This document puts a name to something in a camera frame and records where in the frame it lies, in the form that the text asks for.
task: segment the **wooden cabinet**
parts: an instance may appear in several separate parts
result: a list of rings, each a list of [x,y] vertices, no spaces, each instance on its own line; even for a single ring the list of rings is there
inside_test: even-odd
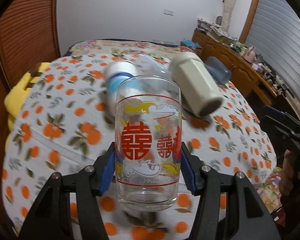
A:
[[[231,82],[245,98],[250,94],[257,81],[258,78],[255,75],[251,75],[246,68],[242,68],[240,65],[234,67]]]
[[[247,97],[251,91],[257,91],[257,95],[265,103],[269,104],[268,95],[262,92],[258,85],[263,83],[263,87],[271,90],[269,85],[262,79],[262,77],[251,67],[251,64],[245,61],[234,51],[223,46],[221,43],[215,41],[204,33],[194,31],[193,41],[202,46],[201,59],[205,61],[208,57],[214,56],[220,60],[231,72],[231,82],[237,87],[244,97]]]

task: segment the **yellow cushion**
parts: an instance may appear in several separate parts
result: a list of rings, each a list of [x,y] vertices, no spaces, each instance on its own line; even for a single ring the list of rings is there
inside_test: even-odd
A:
[[[49,62],[41,63],[39,67],[39,72],[44,72],[48,66]],[[20,81],[11,89],[9,94],[4,99],[4,105],[14,118],[16,118],[21,110],[22,105],[26,101],[27,96],[29,95],[31,88],[26,88],[28,83],[35,83],[39,80],[39,77],[32,78],[30,73],[27,72],[23,75]]]
[[[10,132],[13,129],[14,120],[15,120],[15,118],[13,117],[13,115],[9,114],[8,115],[8,128],[9,128]]]

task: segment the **blue plastic container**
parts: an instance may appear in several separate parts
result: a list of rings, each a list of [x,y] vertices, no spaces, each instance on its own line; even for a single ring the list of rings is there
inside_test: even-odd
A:
[[[210,75],[219,84],[224,85],[230,80],[232,73],[216,57],[208,57],[204,64]]]

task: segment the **pink kettle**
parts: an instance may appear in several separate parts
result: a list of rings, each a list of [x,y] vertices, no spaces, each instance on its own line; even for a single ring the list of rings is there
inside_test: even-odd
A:
[[[246,55],[244,56],[244,59],[252,64],[255,60],[255,57],[256,57],[256,48],[252,46],[248,49]]]

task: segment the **glass base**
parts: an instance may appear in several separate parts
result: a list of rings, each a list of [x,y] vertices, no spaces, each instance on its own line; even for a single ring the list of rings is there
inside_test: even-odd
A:
[[[168,194],[157,191],[134,191],[126,195],[127,198],[118,196],[119,203],[129,209],[145,211],[145,212],[157,212],[160,210],[171,207],[177,200],[177,198],[169,199]]]

